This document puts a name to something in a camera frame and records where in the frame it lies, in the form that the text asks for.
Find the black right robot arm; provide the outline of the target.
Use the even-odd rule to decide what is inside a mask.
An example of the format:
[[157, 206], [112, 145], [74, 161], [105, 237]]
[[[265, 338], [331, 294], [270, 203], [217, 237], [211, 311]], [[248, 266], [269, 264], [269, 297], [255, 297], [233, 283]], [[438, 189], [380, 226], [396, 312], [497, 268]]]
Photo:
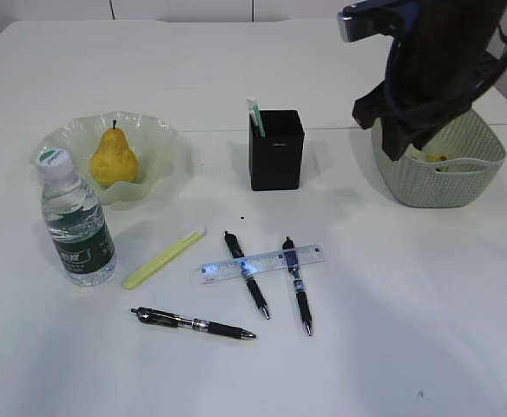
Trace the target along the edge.
[[423, 148], [480, 96], [479, 67], [505, 1], [362, 1], [346, 6], [350, 42], [391, 36], [384, 80], [354, 104], [363, 129], [382, 125], [382, 149], [397, 161]]

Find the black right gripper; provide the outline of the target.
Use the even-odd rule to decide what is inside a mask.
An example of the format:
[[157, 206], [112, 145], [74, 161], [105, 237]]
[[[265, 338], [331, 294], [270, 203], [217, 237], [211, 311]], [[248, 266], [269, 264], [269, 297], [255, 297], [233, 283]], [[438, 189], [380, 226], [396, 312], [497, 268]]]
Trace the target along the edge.
[[421, 150], [443, 125], [466, 113], [477, 99], [478, 88], [479, 82], [474, 82], [454, 99], [411, 103], [397, 100], [381, 82], [355, 101], [352, 117], [362, 129], [369, 129], [381, 117], [382, 150], [396, 162], [411, 143]]

